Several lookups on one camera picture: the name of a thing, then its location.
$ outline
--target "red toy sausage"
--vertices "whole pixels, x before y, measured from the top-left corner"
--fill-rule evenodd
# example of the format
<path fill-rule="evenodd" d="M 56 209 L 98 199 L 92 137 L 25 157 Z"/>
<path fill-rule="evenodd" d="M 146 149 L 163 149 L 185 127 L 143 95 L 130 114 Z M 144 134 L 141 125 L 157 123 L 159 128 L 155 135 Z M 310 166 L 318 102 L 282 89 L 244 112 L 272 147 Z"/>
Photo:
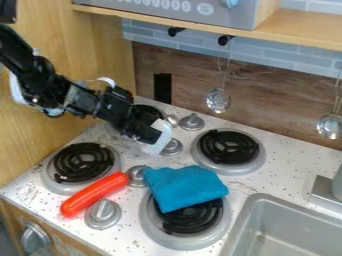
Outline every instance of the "red toy sausage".
<path fill-rule="evenodd" d="M 109 175 L 64 201 L 60 208 L 61 213 L 64 217 L 71 218 L 104 196 L 125 187 L 128 181 L 128 176 L 122 172 Z"/>

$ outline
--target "shelf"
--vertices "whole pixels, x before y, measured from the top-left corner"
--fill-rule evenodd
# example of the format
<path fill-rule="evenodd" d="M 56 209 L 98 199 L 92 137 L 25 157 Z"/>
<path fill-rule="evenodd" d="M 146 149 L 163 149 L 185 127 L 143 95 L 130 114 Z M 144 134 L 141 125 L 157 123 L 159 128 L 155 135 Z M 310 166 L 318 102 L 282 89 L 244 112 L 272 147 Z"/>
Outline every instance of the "shelf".
<path fill-rule="evenodd" d="M 342 51 L 342 15 L 280 9 L 259 25 L 256 30 L 247 31 L 100 7 L 73 4 L 72 8 L 75 11 L 114 15 L 121 18 L 207 31 L 222 35 L 241 36 Z"/>

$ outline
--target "tile backsplash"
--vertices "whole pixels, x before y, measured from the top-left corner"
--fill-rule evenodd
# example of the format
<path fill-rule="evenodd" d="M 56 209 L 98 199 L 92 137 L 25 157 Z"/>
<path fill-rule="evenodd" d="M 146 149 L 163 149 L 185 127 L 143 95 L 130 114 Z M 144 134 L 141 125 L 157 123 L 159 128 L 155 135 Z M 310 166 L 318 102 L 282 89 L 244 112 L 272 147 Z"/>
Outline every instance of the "tile backsplash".
<path fill-rule="evenodd" d="M 282 0 L 284 8 L 342 15 L 342 0 Z M 220 35 L 185 30 L 176 37 L 167 34 L 167 26 L 134 20 L 123 20 L 124 38 L 131 41 L 196 52 L 227 56 L 228 47 L 219 47 Z M 230 44 L 230 56 L 260 65 L 336 77 L 342 68 L 342 52 L 236 37 Z"/>

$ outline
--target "microwave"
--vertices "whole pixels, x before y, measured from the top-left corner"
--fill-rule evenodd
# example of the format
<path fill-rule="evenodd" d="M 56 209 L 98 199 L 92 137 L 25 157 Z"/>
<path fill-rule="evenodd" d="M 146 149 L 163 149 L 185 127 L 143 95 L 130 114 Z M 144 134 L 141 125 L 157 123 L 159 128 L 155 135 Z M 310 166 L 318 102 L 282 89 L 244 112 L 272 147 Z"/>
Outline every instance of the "microwave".
<path fill-rule="evenodd" d="M 244 30 L 254 30 L 280 6 L 280 0 L 74 0 L 74 3 Z"/>

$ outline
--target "speckled countertop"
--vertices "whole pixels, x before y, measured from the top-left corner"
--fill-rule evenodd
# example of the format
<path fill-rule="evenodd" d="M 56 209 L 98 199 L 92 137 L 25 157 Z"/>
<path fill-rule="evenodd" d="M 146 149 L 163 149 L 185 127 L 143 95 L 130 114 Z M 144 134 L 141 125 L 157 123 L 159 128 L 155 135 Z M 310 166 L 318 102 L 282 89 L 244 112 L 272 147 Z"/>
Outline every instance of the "speckled countertop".
<path fill-rule="evenodd" d="M 179 118 L 191 114 L 189 110 L 141 97 L 137 97 L 136 102 L 159 107 L 166 113 L 175 114 Z M 319 174 L 332 178 L 342 162 L 342 152 L 218 118 L 199 115 L 206 122 L 205 130 L 234 128 L 248 132 L 258 138 L 267 151 L 266 163 L 258 171 L 238 177 L 220 176 L 221 180 L 230 189 L 227 198 L 232 208 L 231 227 L 245 199 L 254 193 L 268 193 L 342 219 L 342 216 L 307 203 L 315 176 Z M 123 171 L 141 164 L 153 168 L 164 166 L 179 168 L 194 164 L 189 149 L 193 139 L 203 131 L 187 132 L 179 127 L 175 128 L 172 135 L 183 142 L 184 151 L 174 157 L 135 158 L 130 151 L 133 146 L 132 142 L 109 135 L 105 126 L 90 128 L 70 143 L 82 141 L 100 142 L 113 146 L 120 153 Z M 109 197 L 122 207 L 123 215 L 120 222 L 108 230 L 92 230 L 84 223 L 84 213 L 81 213 L 75 219 L 65 219 L 60 215 L 59 206 L 68 197 L 53 194 L 43 187 L 40 180 L 40 173 L 43 171 L 41 164 L 28 170 L 14 182 L 2 188 L 0 190 L 2 196 L 5 200 L 46 221 L 54 228 L 101 254 L 120 256 L 218 255 L 222 244 L 229 236 L 228 232 L 222 240 L 213 246 L 197 251 L 180 252 L 164 248 L 150 240 L 139 225 L 138 205 L 147 192 L 147 188 L 131 187 L 127 187 Z"/>

